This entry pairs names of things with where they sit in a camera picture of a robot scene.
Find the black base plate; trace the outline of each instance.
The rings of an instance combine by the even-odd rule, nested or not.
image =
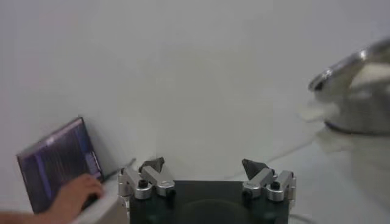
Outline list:
[[[131,224],[287,223],[288,202],[265,196],[246,201],[240,181],[175,181],[170,200],[155,192],[147,200],[131,198]]]

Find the laptop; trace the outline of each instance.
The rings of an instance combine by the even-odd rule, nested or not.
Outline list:
[[[34,214],[52,205],[60,188],[83,173],[104,181],[85,127],[78,117],[16,156]],[[89,198],[86,208],[95,198]]]

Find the person's hand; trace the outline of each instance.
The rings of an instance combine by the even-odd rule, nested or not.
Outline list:
[[[91,194],[100,198],[103,195],[102,184],[95,177],[83,174],[60,189],[52,206],[45,212],[46,217],[54,219],[54,223],[69,223],[77,217]]]

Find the stainless steel pot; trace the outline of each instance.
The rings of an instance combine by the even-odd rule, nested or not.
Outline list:
[[[351,91],[353,78],[367,63],[390,64],[390,38],[379,41],[317,75],[309,84],[316,99],[335,103],[339,113],[325,118],[330,128],[367,135],[390,135],[390,81]]]

